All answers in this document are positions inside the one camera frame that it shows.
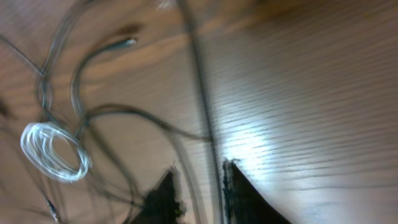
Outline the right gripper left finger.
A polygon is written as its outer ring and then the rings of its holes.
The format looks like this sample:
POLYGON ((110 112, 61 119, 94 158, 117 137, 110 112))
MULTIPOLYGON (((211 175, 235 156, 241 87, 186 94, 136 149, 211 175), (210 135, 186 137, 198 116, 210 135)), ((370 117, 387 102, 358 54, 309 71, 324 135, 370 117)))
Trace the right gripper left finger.
POLYGON ((141 211, 127 224, 178 224, 185 216, 186 208, 178 199, 175 186, 179 173, 170 167, 160 178, 157 185, 144 197, 141 211))

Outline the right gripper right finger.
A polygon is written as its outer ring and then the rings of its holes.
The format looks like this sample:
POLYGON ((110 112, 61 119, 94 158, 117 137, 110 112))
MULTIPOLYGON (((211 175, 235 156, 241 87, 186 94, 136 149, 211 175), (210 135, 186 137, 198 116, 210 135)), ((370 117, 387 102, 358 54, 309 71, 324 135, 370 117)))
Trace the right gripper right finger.
POLYGON ((241 172, 234 160, 223 163, 225 214, 228 224, 290 224, 241 172))

